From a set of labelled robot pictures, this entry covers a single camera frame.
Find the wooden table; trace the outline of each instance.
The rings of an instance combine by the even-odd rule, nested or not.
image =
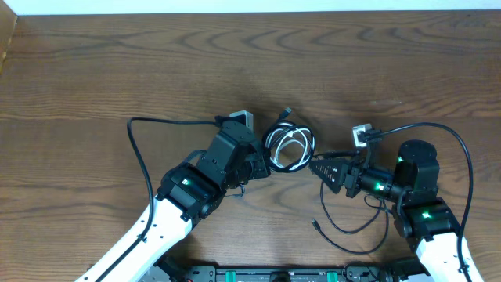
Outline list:
[[[0,280],[74,280],[128,230],[147,205],[129,144],[131,116],[211,120],[249,110],[259,133],[284,107],[310,125],[318,151],[351,148],[354,125],[382,129],[441,122],[465,139],[475,193],[466,237],[486,281],[501,262],[501,13],[274,13],[22,16],[0,77]],[[138,123],[154,186],[216,129]],[[384,140],[382,164],[400,143],[438,149],[440,196],[461,220],[467,166],[447,132],[419,128]],[[326,194],[345,228],[373,214]],[[391,226],[367,256],[336,242],[374,246],[381,217],[345,236],[328,227],[319,179],[273,174],[225,199],[172,255],[222,266],[332,266],[411,255]]]

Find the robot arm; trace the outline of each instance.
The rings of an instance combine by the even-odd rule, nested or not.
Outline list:
[[[460,225],[447,204],[437,197],[440,168],[436,149],[422,140],[404,142],[398,152],[395,170],[391,172],[376,166],[375,153],[383,135],[380,133],[372,129],[371,125],[354,127],[355,145],[359,149],[367,149],[365,158],[358,154],[353,154],[351,159],[324,157],[311,161],[310,168],[334,193],[339,193],[343,186],[347,197],[355,197],[364,191],[381,200],[394,202],[391,214],[395,227],[419,259],[419,262],[410,264],[420,263],[425,268],[421,273],[430,274],[434,281],[467,281],[463,266],[460,265],[461,255],[457,251]],[[320,230],[317,222],[313,222],[313,225]],[[461,239],[464,265],[467,266],[469,277],[475,282],[482,281],[467,241],[464,237]],[[405,271],[395,275],[395,271],[390,269],[384,280],[399,281],[409,277]]]
[[[181,219],[182,211],[169,200],[154,201],[153,226],[142,241],[104,277],[103,281],[137,281],[174,244],[192,229],[192,222]],[[148,206],[132,228],[78,282],[96,281],[118,257],[136,241],[148,221]]]
[[[163,177],[154,199],[152,225],[144,240],[138,240],[138,235],[147,224],[149,206],[78,282],[137,281],[219,206],[227,189],[270,175],[265,161],[269,155],[252,132],[251,114],[219,117],[219,121],[221,130],[196,166],[183,162]]]

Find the black cable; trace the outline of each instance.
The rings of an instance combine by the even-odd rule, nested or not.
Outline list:
[[[331,152],[325,152],[321,154],[316,154],[313,155],[312,158],[318,158],[318,157],[323,157],[324,159],[330,159],[330,158],[335,158],[335,157],[355,157],[360,154],[360,151],[331,151]]]
[[[352,235],[352,234],[357,234],[358,232],[364,230],[367,226],[369,226],[372,222],[374,222],[374,220],[377,219],[377,216],[379,215],[379,213],[381,212],[381,205],[383,204],[382,201],[379,202],[379,207],[376,207],[377,208],[377,211],[376,211],[376,214],[368,221],[366,222],[364,225],[360,226],[359,228],[357,229],[354,229],[354,230],[343,230],[341,229],[339,226],[336,225],[336,223],[334,223],[334,221],[330,218],[330,214],[329,212],[327,211],[327,208],[326,208],[326,205],[325,203],[323,202],[323,181],[322,183],[320,184],[320,204],[322,204],[322,208],[323,208],[323,211],[326,213],[326,216],[327,218],[329,219],[330,221],[330,224],[332,224],[332,226],[334,226],[334,228],[343,233],[343,234],[347,234],[347,235]]]
[[[188,157],[185,157],[185,159],[182,161],[183,163],[189,163],[192,161],[192,159],[194,159],[195,157],[197,157],[198,155],[202,155],[202,157],[207,153],[206,150],[194,150],[193,152],[191,152]]]
[[[381,200],[381,203],[383,204],[384,209],[387,209],[385,201],[384,201],[384,200]],[[370,253],[373,253],[373,252],[377,251],[377,250],[378,250],[378,249],[379,249],[379,248],[380,248],[380,247],[384,244],[384,242],[386,241],[386,238],[387,238],[387,235],[388,235],[388,226],[389,226],[389,222],[390,222],[390,220],[389,220],[389,218],[388,218],[388,213],[387,213],[387,212],[385,212],[384,214],[385,214],[385,216],[386,216],[386,227],[385,227],[385,230],[384,230],[383,239],[381,239],[381,242],[379,242],[379,244],[378,244],[376,247],[374,247],[373,249],[368,250],[368,251],[351,251],[351,250],[348,250],[347,248],[343,248],[343,247],[341,247],[340,245],[338,245],[338,244],[334,243],[334,242],[333,242],[333,241],[332,241],[332,240],[331,240],[331,239],[330,239],[330,238],[329,238],[329,237],[328,237],[328,236],[327,236],[327,235],[326,235],[326,234],[322,231],[322,229],[320,228],[319,223],[318,223],[315,219],[312,219],[312,224],[313,224],[313,226],[315,227],[315,230],[317,230],[317,231],[320,233],[320,235],[322,236],[322,238],[323,238],[324,240],[326,240],[329,244],[331,244],[333,247],[338,248],[338,249],[340,249],[340,250],[342,250],[342,251],[345,251],[345,252],[347,252],[348,254],[352,254],[352,255],[368,255],[368,254],[370,254]]]
[[[374,136],[368,136],[368,138],[366,138],[366,141],[368,141],[370,139],[374,139],[374,138],[380,138],[382,136],[386,136],[386,135],[389,135],[391,133],[399,132],[401,130],[415,128],[415,127],[419,127],[419,126],[431,126],[431,127],[435,127],[435,128],[441,128],[441,129],[444,129],[447,132],[451,133],[452,135],[454,135],[454,137],[456,137],[457,141],[460,143],[461,147],[463,148],[464,155],[467,159],[468,175],[469,175],[468,179],[470,181],[470,184],[468,186],[467,204],[466,204],[466,207],[464,209],[463,220],[461,221],[461,226],[460,226],[460,230],[458,232],[458,237],[457,237],[457,254],[458,254],[458,259],[460,261],[460,271],[463,272],[467,281],[471,282],[471,277],[470,277],[470,274],[468,273],[468,265],[465,264],[464,259],[463,259],[462,245],[463,245],[464,228],[466,227],[466,224],[467,224],[468,215],[470,213],[471,199],[473,197],[473,165],[471,163],[470,152],[468,151],[467,145],[464,143],[463,139],[461,139],[460,135],[457,134],[454,130],[452,130],[448,126],[433,123],[433,122],[419,122],[419,123],[405,125],[405,126],[402,126],[399,128],[395,128],[395,129],[389,130],[387,132],[382,132],[382,133],[376,134]]]
[[[378,280],[379,278],[377,278],[379,276],[379,273],[376,275],[374,275],[373,271],[370,269],[370,267],[366,266],[367,267],[367,270],[369,270],[369,273],[370,275],[372,275],[374,277],[374,279]]]
[[[407,192],[409,192],[411,189],[407,187],[407,189],[403,190],[400,195],[398,195],[398,200],[397,200],[397,214],[398,216],[402,217],[402,202],[404,200],[404,197],[406,196]]]
[[[235,197],[235,198],[243,197],[243,195],[245,194],[245,186],[243,184],[240,184],[238,185],[238,187],[240,187],[240,194],[225,195],[225,197]]]
[[[347,270],[348,270],[348,266],[353,264],[354,262],[349,262],[347,263],[343,269],[341,270],[341,275],[344,276],[344,278],[346,279],[346,282],[353,282],[353,280],[349,279],[348,278],[348,273],[347,273]]]
[[[388,208],[381,208],[381,206],[377,207],[377,206],[373,206],[373,205],[369,204],[369,203],[367,202],[367,198],[368,198],[368,197],[372,197],[374,200],[378,200],[378,201],[381,201],[381,200],[382,200],[382,199],[380,199],[380,198],[378,198],[378,197],[375,197],[374,195],[371,195],[371,194],[366,194],[366,195],[364,196],[364,198],[363,198],[363,201],[366,203],[366,205],[368,205],[368,206],[369,206],[369,207],[371,207],[371,208],[375,208],[375,209],[379,209],[379,210],[381,210],[381,211],[383,211],[383,212],[387,212],[387,213],[389,213],[390,215],[392,215],[392,214],[393,214],[393,212],[391,211],[391,209],[388,209]]]
[[[159,118],[150,118],[150,117],[131,117],[131,119],[128,120],[127,123],[127,134],[128,134],[128,139],[131,142],[132,149],[134,150],[135,156],[138,158],[139,166],[141,167],[142,173],[144,175],[144,178],[146,180],[146,187],[148,189],[148,197],[150,199],[150,213],[148,215],[148,221],[146,223],[146,226],[141,234],[138,235],[138,238],[134,241],[134,243],[131,244],[131,246],[124,251],[124,253],[115,260],[110,267],[108,267],[101,276],[98,277],[96,282],[102,281],[134,248],[137,246],[141,241],[146,241],[146,234],[148,233],[148,230],[150,230],[151,223],[153,221],[153,213],[154,213],[154,198],[153,198],[153,188],[151,186],[151,180],[150,180],[150,175],[148,174],[148,170],[146,169],[146,165],[144,164],[144,160],[141,157],[141,153],[139,152],[139,149],[137,145],[135,144],[134,136],[132,135],[132,122],[133,121],[151,121],[151,122],[160,122],[160,123],[166,123],[166,124],[173,124],[173,125],[215,125],[215,122],[213,121],[172,121],[172,120],[165,120],[165,119],[159,119]]]

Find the white wall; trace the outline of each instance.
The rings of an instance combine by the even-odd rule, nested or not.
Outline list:
[[[501,9],[501,0],[4,0],[17,15]]]

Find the green terminal block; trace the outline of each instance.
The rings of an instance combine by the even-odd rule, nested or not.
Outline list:
[[[236,271],[226,271],[226,282],[236,282]]]
[[[337,273],[328,272],[327,273],[327,282],[337,282]]]

